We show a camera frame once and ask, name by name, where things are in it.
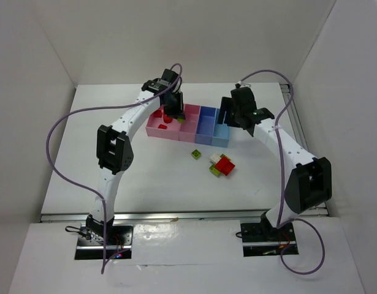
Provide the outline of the green lego brick with studs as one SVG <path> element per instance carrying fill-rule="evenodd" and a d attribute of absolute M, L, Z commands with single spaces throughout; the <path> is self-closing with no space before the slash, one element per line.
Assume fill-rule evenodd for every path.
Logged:
<path fill-rule="evenodd" d="M 201 152 L 199 151 L 199 150 L 197 150 L 197 149 L 195 149 L 192 153 L 191 153 L 191 156 L 195 159 L 195 160 L 197 160 L 197 159 L 199 159 L 200 157 L 201 157 Z"/>

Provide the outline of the small red lego brick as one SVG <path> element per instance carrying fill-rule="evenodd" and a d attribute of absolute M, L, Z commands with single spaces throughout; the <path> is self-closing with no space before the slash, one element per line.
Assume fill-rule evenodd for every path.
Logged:
<path fill-rule="evenodd" d="M 153 116 L 154 116 L 155 118 L 162 118 L 162 116 L 163 116 L 163 112 L 162 112 L 162 110 L 156 110 L 156 111 L 153 113 Z"/>

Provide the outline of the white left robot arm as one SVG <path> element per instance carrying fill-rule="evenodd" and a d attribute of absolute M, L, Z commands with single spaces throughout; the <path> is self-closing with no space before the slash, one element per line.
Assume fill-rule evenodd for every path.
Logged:
<path fill-rule="evenodd" d="M 115 216 L 114 206 L 123 173 L 134 160 L 132 139 L 142 124 L 155 111 L 171 119 L 185 119 L 181 75 L 165 69 L 160 78 L 148 80 L 141 88 L 134 106 L 109 126 L 97 130 L 96 157 L 101 168 L 93 208 L 86 218 L 86 229 L 105 239 L 111 231 Z"/>

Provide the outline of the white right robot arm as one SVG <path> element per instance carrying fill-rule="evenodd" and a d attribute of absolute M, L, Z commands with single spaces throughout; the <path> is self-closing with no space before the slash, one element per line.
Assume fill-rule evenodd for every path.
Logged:
<path fill-rule="evenodd" d="M 258 232 L 273 239 L 288 222 L 332 198 L 332 167 L 300 146 L 267 108 L 258 108 L 249 87 L 221 99 L 218 123 L 247 131 L 263 143 L 281 164 L 281 199 L 261 215 Z"/>

